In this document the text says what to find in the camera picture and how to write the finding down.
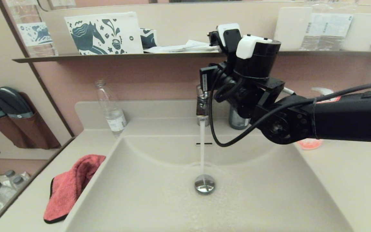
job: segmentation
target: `horse illustration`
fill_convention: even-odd
[[[72,29],[71,36],[79,50],[91,51],[95,54],[107,54],[106,51],[93,45],[94,37],[99,39],[102,44],[105,44],[105,41],[101,34],[97,31],[95,24],[93,25],[90,22],[90,24],[83,24],[79,27],[76,27]]]
[[[41,39],[43,39],[46,36],[50,36],[50,33],[48,32],[48,28],[44,28],[41,31],[38,31],[38,35],[35,41],[41,41]]]

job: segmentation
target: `white sink basin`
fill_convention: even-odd
[[[249,135],[228,148],[206,147],[206,173],[216,189],[202,196],[194,189],[196,142],[198,136],[122,138],[69,214],[65,231],[352,230],[293,145]]]

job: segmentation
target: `drain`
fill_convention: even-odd
[[[206,174],[199,175],[194,182],[194,187],[201,195],[209,195],[215,188],[214,178]]]

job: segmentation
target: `pink towel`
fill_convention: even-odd
[[[71,170],[53,178],[50,200],[44,213],[46,223],[56,223],[67,217],[105,158],[99,155],[84,156],[72,166]]]

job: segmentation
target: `running water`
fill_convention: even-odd
[[[204,174],[204,136],[205,136],[205,127],[206,127],[206,123],[205,123],[205,120],[204,121],[200,121],[200,156],[201,156],[201,160],[200,160],[200,171],[201,171],[201,174],[203,175]]]

